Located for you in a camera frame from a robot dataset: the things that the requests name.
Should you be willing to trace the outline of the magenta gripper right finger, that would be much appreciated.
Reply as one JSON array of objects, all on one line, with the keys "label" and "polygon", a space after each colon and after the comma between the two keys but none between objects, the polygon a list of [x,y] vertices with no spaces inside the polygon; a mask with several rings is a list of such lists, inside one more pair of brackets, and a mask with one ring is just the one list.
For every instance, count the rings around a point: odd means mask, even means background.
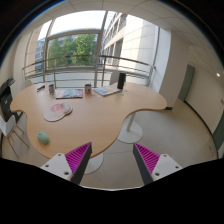
[{"label": "magenta gripper right finger", "polygon": [[133,154],[145,185],[182,169],[168,154],[158,154],[138,143],[133,144]]}]

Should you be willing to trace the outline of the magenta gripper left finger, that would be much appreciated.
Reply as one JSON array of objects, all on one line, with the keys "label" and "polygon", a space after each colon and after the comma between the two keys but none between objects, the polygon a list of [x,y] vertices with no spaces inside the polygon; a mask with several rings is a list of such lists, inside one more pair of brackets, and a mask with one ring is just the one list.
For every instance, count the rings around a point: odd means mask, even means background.
[{"label": "magenta gripper left finger", "polygon": [[87,167],[92,144],[86,143],[72,151],[63,154],[57,153],[41,168],[76,185],[79,185]]}]

